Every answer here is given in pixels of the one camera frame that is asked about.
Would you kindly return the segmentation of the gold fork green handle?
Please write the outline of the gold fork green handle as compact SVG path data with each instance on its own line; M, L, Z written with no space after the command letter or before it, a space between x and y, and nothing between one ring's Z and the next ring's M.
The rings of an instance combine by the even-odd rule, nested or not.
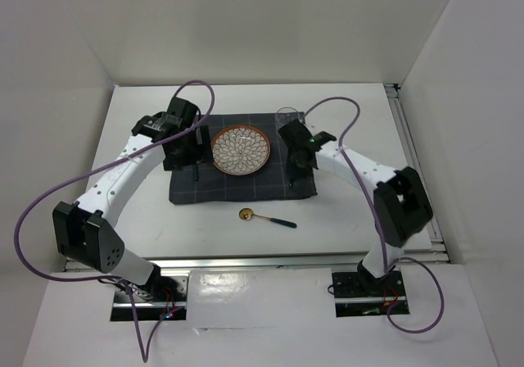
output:
M197 182L200 178L198 164L195 164L192 166L192 174L193 174L193 180Z

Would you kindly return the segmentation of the floral patterned ceramic plate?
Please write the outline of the floral patterned ceramic plate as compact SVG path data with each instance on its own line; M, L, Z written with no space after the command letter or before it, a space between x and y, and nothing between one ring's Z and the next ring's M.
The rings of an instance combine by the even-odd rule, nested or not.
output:
M249 125L227 127L211 141L214 166L225 174L254 174L269 160L270 141L259 129Z

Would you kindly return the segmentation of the dark grey checked napkin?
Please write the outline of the dark grey checked napkin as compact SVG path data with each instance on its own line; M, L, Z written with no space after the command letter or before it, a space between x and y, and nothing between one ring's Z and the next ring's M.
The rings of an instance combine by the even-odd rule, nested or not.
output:
M286 175L287 148L278 135L274 113L214 114L209 116L206 124L212 138L227 127L256 127L269 139L269 160L261 170L249 175L225 174L212 164L198 166L198 179L194 177L191 167L176 170L171 173L169 183L169 201L172 204L301 200L317 195L313 177L289 184Z

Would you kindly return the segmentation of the clear drinking glass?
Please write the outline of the clear drinking glass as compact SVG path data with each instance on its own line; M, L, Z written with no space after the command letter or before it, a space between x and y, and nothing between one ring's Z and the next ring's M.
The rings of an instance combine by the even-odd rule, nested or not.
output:
M304 113L298 111L296 108L291 106L284 106L279 108L275 115L275 125L277 129L282 128L284 125L292 122L293 120L298 120L301 123L304 122Z

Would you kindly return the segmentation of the gold spoon green handle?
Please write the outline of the gold spoon green handle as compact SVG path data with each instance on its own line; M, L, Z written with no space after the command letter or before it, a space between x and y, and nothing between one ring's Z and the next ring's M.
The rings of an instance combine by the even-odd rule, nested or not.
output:
M268 217L264 215L258 215L256 214L251 208L243 208L239 211L238 216L241 220L252 220L253 218L258 218L261 220L265 220L274 224L279 224L281 226L290 228L290 229L296 229L297 224L288 220L281 220L274 217Z

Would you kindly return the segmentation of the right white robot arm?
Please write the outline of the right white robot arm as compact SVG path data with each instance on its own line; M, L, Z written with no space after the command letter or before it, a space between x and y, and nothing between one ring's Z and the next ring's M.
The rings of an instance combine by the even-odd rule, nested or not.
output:
M358 263L357 284L361 292L377 294L404 254L404 245L433 218L419 173L410 166L398 170L382 165L325 131L312 134L298 120L282 126L278 135L287 147L286 172L291 184L321 170L363 192L378 240Z

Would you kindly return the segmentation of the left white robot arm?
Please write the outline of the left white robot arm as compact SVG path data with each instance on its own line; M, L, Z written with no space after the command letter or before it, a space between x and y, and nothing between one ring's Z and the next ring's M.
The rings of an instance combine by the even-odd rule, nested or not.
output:
M118 157L120 164L74 202L56 205L52 221L58 251L102 274L126 280L144 301L177 296L178 282L131 252L115 226L157 166L172 171L212 161L209 128L198 124L200 118L199 107L180 97L173 97L166 111L141 118Z

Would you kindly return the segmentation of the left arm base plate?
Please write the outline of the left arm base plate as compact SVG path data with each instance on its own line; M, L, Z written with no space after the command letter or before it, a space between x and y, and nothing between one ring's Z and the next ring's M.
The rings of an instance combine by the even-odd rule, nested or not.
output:
M153 322L162 318L165 321L184 321L187 318L187 274L170 276L166 284L160 285L155 294L145 292L139 286L129 285L139 322ZM133 307L125 286L121 283L115 290L111 322L133 321Z

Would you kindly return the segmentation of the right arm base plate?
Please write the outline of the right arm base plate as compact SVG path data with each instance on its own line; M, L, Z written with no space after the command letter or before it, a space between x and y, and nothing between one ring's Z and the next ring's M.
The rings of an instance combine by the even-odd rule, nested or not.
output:
M327 292L334 298L337 318L409 315L409 303L402 273L391 271L384 279L376 280L358 270L332 273Z

